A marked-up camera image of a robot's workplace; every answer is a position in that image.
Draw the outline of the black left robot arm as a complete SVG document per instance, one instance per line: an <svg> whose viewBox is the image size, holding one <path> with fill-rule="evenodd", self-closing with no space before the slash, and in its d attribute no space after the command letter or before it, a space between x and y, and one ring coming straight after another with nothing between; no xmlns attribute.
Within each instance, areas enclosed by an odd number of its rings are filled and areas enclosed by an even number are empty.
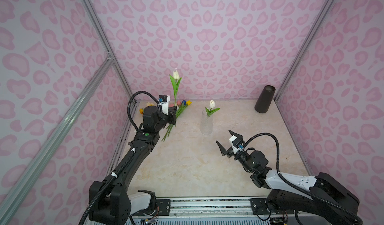
<svg viewBox="0 0 384 225"><path fill-rule="evenodd" d="M137 95L145 94L155 102L143 110L143 121L137 126L132 118L131 105ZM160 139L160 131L166 125L176 123L177 107L169 105L169 95L158 98L147 91L138 91L132 95L127 106L127 115L136 134L129 143L130 150L101 182L95 181L89 188L89 204L79 223L86 220L105 225L124 225L132 216L141 212L153 215L157 212L156 194L139 190L128 195L130 183L145 158L153 151Z"/></svg>

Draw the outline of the clear glass vase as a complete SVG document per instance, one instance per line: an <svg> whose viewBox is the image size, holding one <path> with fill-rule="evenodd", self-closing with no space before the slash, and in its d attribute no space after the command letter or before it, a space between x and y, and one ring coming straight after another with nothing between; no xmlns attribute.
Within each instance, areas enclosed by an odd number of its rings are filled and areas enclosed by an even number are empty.
<svg viewBox="0 0 384 225"><path fill-rule="evenodd" d="M208 115L206 111L202 112L202 120L200 131L204 135L210 135L213 132L213 123L214 117L213 115Z"/></svg>

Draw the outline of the cream white tulip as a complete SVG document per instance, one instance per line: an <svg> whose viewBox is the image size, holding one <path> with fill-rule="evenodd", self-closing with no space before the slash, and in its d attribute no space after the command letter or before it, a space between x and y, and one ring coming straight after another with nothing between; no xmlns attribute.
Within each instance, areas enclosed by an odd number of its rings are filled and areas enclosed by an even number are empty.
<svg viewBox="0 0 384 225"><path fill-rule="evenodd" d="M177 106L177 95L178 95L178 90L179 90L181 80L182 80L182 78L180 77L178 70L175 69L173 71L173 73L170 74L170 81L171 81L172 88L173 88L174 104L176 106Z"/></svg>

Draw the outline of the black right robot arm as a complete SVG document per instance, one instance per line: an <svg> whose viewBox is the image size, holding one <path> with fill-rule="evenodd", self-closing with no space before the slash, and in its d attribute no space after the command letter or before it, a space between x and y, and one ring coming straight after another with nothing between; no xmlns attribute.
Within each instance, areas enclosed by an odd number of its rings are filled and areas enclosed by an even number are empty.
<svg viewBox="0 0 384 225"><path fill-rule="evenodd" d="M327 173L316 176L299 176L280 170L280 144L275 135L259 133L245 141L243 136L230 132L231 147L218 144L222 156L238 161L249 173L258 188L270 190L265 204L272 213L293 210L297 215L305 212L320 216L332 225L362 225L358 216L359 199ZM264 153L248 145L255 139L268 136L276 145L276 168L268 167Z"/></svg>

